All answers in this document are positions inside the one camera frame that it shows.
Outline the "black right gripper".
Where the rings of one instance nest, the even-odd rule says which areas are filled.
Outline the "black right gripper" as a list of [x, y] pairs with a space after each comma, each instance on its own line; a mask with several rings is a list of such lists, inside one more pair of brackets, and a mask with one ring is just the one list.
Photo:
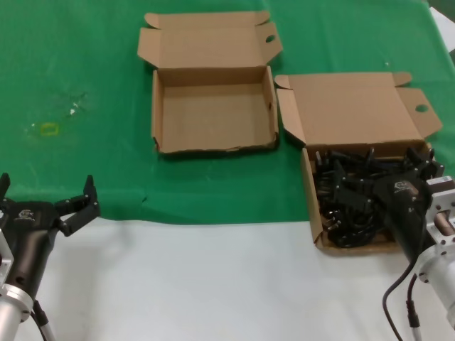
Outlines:
[[373, 211], [373, 196], [384, 226], [390, 230], [407, 260], [414, 263], [433, 245], [426, 228], [430, 197], [426, 181], [442, 177], [445, 169], [434, 155], [433, 148], [425, 152], [408, 148], [405, 164], [410, 171], [382, 175], [374, 180], [336, 173], [333, 201], [366, 214]]

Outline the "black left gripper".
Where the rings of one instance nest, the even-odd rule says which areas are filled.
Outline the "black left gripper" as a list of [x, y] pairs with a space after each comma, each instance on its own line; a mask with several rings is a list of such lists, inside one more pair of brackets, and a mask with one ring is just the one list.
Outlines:
[[[100, 216], [94, 178], [88, 175], [83, 194], [56, 202], [15, 202], [6, 197], [8, 173], [0, 178], [1, 230], [14, 257], [6, 283], [37, 294], [59, 230], [69, 237]], [[60, 217], [70, 215], [66, 220]]]

